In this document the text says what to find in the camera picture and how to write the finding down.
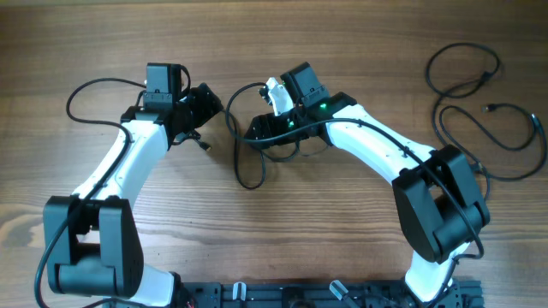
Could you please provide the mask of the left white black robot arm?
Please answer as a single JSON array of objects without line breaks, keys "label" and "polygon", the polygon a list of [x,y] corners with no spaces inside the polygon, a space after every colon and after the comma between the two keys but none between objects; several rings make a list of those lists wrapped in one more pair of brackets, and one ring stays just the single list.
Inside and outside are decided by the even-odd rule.
[{"label": "left white black robot arm", "polygon": [[155,165],[174,145],[223,108],[209,86],[191,85],[186,67],[149,63],[136,104],[113,122],[118,136],[88,179],[68,196],[52,196],[43,211],[45,251],[34,297],[45,306],[41,283],[53,293],[97,296],[100,305],[193,307],[181,277],[147,265],[133,207]]}]

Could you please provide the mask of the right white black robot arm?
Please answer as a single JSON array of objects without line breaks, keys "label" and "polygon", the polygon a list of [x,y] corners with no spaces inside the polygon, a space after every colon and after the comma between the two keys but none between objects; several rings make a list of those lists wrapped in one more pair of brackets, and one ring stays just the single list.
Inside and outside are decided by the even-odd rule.
[{"label": "right white black robot arm", "polygon": [[458,261],[491,220],[463,152],[453,145],[436,150],[386,127],[348,94],[330,94],[308,62],[257,87],[273,111],[253,118],[246,142],[264,150],[319,137],[382,176],[414,250],[404,283],[422,305],[439,303]]}]

